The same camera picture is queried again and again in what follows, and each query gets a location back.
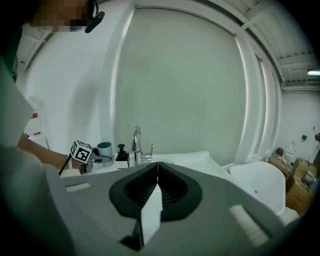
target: ceiling light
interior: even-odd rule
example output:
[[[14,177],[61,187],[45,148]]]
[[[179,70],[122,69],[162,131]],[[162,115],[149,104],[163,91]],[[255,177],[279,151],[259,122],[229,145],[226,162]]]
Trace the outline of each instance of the ceiling light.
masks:
[[[308,76],[320,76],[320,70],[308,70]]]

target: cardboard box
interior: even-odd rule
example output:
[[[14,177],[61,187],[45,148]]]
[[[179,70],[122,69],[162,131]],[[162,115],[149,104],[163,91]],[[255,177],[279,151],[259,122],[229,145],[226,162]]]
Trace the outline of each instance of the cardboard box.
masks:
[[[306,188],[307,186],[296,176],[290,176],[286,182],[285,206],[295,210],[299,215],[303,214],[314,200],[314,195]]]
[[[289,176],[291,175],[291,167],[289,165],[284,164],[281,161],[281,159],[279,159],[279,157],[281,157],[281,156],[273,153],[271,155],[268,163],[277,167],[283,173],[285,180],[287,180],[289,178]]]
[[[313,165],[316,168],[316,171],[317,171],[316,178],[318,179],[319,176],[320,176],[320,150],[319,150],[318,154],[316,154],[316,157],[315,157],[315,159],[313,161]]]
[[[310,170],[314,174],[314,177],[317,177],[316,167],[313,164],[308,163],[304,159],[297,158],[292,167],[294,176],[300,179],[304,178],[308,170]]]

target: white wall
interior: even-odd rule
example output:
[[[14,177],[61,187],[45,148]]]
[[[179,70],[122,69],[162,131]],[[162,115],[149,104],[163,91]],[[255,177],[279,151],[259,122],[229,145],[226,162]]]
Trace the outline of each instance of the white wall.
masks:
[[[68,153],[74,139],[101,142],[98,92],[107,48],[130,0],[99,5],[105,17],[90,34],[56,33],[31,64],[24,96],[42,104],[43,131],[49,148]]]
[[[308,92],[283,92],[282,113],[277,148],[286,149],[290,141],[297,143],[296,157],[313,162],[318,143],[315,133],[320,133],[320,94]]]

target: cable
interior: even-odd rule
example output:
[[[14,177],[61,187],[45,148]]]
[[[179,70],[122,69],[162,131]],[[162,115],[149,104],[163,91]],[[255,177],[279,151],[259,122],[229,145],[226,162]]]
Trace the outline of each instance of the cable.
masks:
[[[99,12],[99,5],[98,5],[96,0],[93,0],[93,1],[94,1],[94,4],[95,4],[95,16],[97,16],[98,12]]]
[[[64,168],[66,167],[66,165],[68,164],[70,159],[71,159],[71,154],[69,154],[68,158],[66,159],[66,162],[64,163],[64,165],[62,166],[61,170],[59,171],[59,176],[61,176],[62,172],[64,171]]]

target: chrome faucet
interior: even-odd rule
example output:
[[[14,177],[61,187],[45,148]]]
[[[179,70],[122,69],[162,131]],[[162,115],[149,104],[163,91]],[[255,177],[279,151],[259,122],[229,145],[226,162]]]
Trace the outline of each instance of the chrome faucet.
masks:
[[[133,130],[133,141],[132,141],[132,151],[134,152],[134,158],[135,158],[135,165],[141,165],[143,162],[147,160],[152,160],[153,156],[153,150],[154,150],[154,145],[151,145],[151,153],[150,154],[143,154],[142,149],[141,149],[141,129],[140,126],[137,125],[134,127]]]

